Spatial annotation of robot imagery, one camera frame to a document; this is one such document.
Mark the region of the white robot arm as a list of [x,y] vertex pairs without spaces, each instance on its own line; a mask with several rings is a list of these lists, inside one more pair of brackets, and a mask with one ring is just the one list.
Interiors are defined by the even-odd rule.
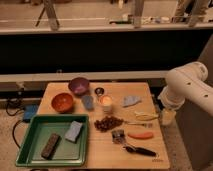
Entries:
[[213,87],[207,85],[208,69],[201,62],[191,62],[167,72],[166,86],[158,99],[163,105],[162,124],[170,125],[179,110],[189,100],[213,118]]

